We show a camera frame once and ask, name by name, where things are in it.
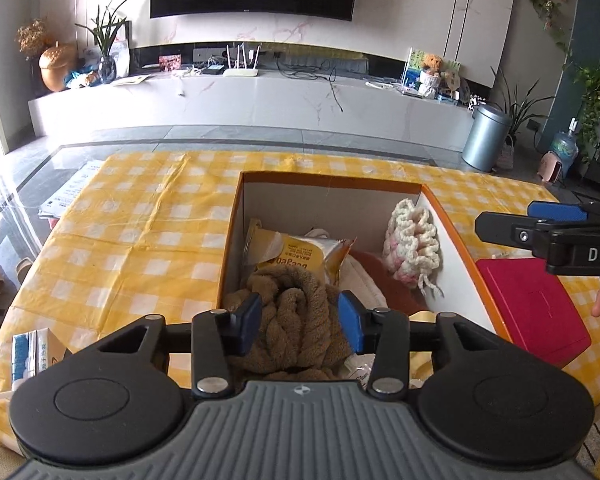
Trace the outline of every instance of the teal wall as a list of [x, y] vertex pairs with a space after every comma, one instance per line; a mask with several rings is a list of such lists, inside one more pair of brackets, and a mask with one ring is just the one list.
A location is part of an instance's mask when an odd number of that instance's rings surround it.
[[[578, 0], [571, 48], [577, 64], [600, 63], [600, 0]], [[538, 143], [543, 151], [549, 148], [555, 133], [567, 129], [571, 118], [580, 111], [584, 87], [573, 82], [573, 73], [573, 68], [567, 69], [558, 86], [554, 106]]]

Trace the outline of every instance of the white and pink knitted pouch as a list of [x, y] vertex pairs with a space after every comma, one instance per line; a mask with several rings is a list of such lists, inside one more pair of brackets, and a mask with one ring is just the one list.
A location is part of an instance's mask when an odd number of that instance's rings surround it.
[[395, 207], [384, 239], [384, 265], [396, 280], [412, 288], [425, 287], [440, 292], [429, 281], [440, 266], [438, 230], [430, 223], [429, 211], [416, 207], [410, 199]]

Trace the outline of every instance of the gold pot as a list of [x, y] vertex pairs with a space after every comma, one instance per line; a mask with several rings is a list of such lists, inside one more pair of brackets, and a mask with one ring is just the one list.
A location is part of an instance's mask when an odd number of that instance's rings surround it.
[[53, 46], [40, 56], [42, 81], [52, 92], [61, 92], [66, 88], [64, 78], [78, 65], [78, 49], [75, 45], [64, 43]]

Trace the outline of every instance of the white marble tv stand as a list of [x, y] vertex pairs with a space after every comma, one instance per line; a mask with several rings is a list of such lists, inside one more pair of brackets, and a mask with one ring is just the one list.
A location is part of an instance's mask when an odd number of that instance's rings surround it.
[[78, 134], [132, 126], [216, 124], [272, 126], [403, 140], [461, 151], [471, 129], [461, 107], [370, 88], [338, 77], [328, 82], [258, 77], [152, 76], [137, 86], [67, 90], [29, 102], [36, 136], [71, 142]]

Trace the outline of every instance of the silver bolt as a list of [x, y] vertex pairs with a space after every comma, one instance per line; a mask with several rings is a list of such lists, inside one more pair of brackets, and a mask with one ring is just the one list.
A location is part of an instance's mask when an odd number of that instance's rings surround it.
[[373, 389], [379, 394], [392, 395], [401, 392], [404, 388], [404, 383], [400, 379], [393, 377], [383, 377], [374, 381]]
[[196, 386], [206, 394], [219, 394], [229, 387], [229, 383], [222, 377], [205, 377], [200, 379]]

